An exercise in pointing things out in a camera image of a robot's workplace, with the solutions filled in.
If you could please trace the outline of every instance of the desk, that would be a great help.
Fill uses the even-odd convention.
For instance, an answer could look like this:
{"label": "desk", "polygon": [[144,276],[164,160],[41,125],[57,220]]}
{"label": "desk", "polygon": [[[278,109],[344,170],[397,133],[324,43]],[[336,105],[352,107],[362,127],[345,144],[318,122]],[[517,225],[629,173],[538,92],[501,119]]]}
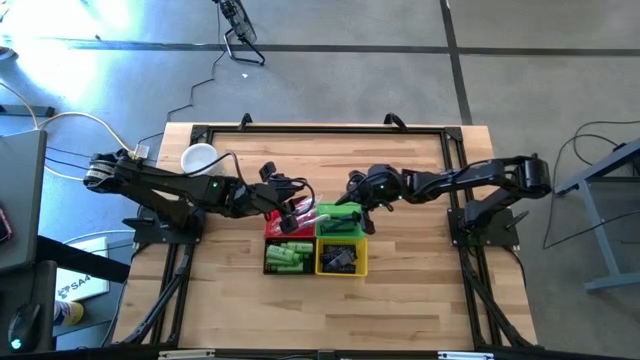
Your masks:
{"label": "desk", "polygon": [[[181,171],[192,125],[167,124],[159,167]],[[462,132],[469,162],[493,157],[486,127],[462,127]],[[214,146],[238,155],[247,182],[259,182],[258,169],[274,161],[279,172],[306,177],[323,201],[344,192],[350,170],[374,163],[444,169],[440,141],[429,135],[219,133]],[[231,162],[225,169],[234,174]],[[477,189],[475,195],[481,198],[491,190]],[[393,213],[372,214],[378,232],[368,238],[366,278],[263,275],[264,219],[207,215],[191,270],[180,347],[471,349],[460,262],[448,239],[448,197],[424,205],[396,202],[394,207]],[[166,252],[167,246],[152,245],[133,261],[115,341],[130,334],[155,302]],[[486,252],[496,301],[535,343],[518,264],[503,249]],[[484,307],[478,310],[488,334]],[[165,319],[165,329],[171,318]]]}

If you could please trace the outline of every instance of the gray metal stand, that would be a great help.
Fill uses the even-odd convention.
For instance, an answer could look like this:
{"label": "gray metal stand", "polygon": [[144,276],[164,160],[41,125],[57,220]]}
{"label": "gray metal stand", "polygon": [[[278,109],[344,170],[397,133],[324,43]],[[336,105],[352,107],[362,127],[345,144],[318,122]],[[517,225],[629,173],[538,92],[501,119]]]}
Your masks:
{"label": "gray metal stand", "polygon": [[[604,177],[619,167],[628,164],[635,156],[640,156],[640,139],[629,143],[611,153],[609,156],[593,164],[588,169],[574,176],[571,180],[555,189],[556,195],[563,196],[572,190],[579,189],[585,209],[592,226],[602,223],[608,218],[640,209],[640,180],[637,177]],[[625,238],[626,234],[638,234],[637,219],[616,222],[616,238]],[[640,284],[640,272],[622,272],[611,248],[605,226],[595,228],[594,233],[598,245],[609,270],[609,276],[597,278],[584,284],[587,291]]]}

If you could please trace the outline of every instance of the white cable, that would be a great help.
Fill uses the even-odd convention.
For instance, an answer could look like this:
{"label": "white cable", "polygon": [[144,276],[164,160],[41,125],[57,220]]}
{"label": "white cable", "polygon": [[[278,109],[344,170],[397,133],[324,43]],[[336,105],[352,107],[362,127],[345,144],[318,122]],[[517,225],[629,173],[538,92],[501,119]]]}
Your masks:
{"label": "white cable", "polygon": [[91,236],[96,236],[96,235],[106,235],[106,234],[120,234],[120,233],[134,233],[136,232],[135,230],[105,230],[105,231],[96,231],[93,233],[89,233],[89,234],[84,234],[84,235],[80,235],[80,236],[76,236],[72,239],[63,241],[63,244],[69,244],[72,243],[76,240],[80,240],[80,239],[84,239],[87,237],[91,237]]}
{"label": "white cable", "polygon": [[[122,139],[120,138],[120,136],[118,136],[118,134],[116,134],[115,131],[113,131],[113,129],[111,129],[111,127],[104,121],[101,120],[91,114],[87,114],[87,113],[81,113],[81,112],[66,112],[66,113],[60,113],[58,115],[52,116],[51,118],[41,122],[40,124],[38,124],[38,120],[36,119],[36,114],[33,112],[33,109],[31,108],[31,105],[29,105],[29,103],[27,103],[27,100],[25,100],[22,96],[20,96],[20,94],[18,94],[16,91],[14,91],[13,89],[11,89],[9,86],[7,86],[6,84],[0,82],[0,85],[2,85],[2,87],[4,87],[5,89],[9,90],[11,93],[13,93],[13,95],[15,95],[18,99],[20,99],[20,101],[22,101],[22,103],[24,104],[24,106],[27,107],[27,110],[29,110],[29,113],[31,114],[31,118],[33,119],[33,129],[34,130],[38,130],[40,128],[43,128],[45,125],[47,125],[49,122],[59,119],[61,117],[65,117],[65,116],[84,116],[86,118],[89,118],[91,120],[94,120],[100,124],[102,124],[102,126],[104,126],[109,133],[116,139],[116,141],[120,144],[120,146],[122,146],[123,148],[125,148],[129,153],[133,153],[134,151],[131,150],[130,147],[128,147],[124,141],[122,141]],[[82,181],[82,178],[78,178],[78,177],[74,177],[74,176],[69,176],[69,175],[64,175],[64,174],[60,174],[59,172],[50,169],[47,165],[44,166],[45,170],[47,170],[48,172],[65,178],[65,179],[69,179],[69,180],[76,180],[76,181]]]}

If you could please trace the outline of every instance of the yellow bin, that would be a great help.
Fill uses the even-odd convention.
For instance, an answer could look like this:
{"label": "yellow bin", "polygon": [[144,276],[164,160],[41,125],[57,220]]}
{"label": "yellow bin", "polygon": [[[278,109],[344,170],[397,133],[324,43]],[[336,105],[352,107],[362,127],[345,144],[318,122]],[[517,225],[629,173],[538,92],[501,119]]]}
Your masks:
{"label": "yellow bin", "polygon": [[[322,261],[320,261],[320,255],[324,252],[324,245],[355,245],[356,255],[358,259],[355,261],[356,273],[355,274],[339,274],[339,273],[325,273],[322,272]],[[339,238],[317,238],[316,239],[316,275],[324,276],[367,276],[367,239],[339,239]]]}

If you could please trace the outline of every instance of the green bin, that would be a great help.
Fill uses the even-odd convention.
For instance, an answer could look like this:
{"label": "green bin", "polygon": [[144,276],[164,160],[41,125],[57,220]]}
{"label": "green bin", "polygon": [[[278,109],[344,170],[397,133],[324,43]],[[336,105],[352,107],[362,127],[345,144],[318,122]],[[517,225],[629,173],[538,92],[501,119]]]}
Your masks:
{"label": "green bin", "polygon": [[[356,203],[346,203],[344,205],[336,206],[334,203],[319,203],[317,208],[317,216],[328,214],[331,217],[338,216],[348,216],[353,212],[362,213],[362,209],[360,205]],[[362,227],[360,223],[353,223],[353,226],[340,226],[340,231],[325,231],[327,228],[331,227],[333,224],[336,224],[336,221],[331,219],[325,220],[316,224],[315,234],[316,237],[323,238],[341,238],[341,239],[362,239],[365,237],[364,231],[362,231]]]}

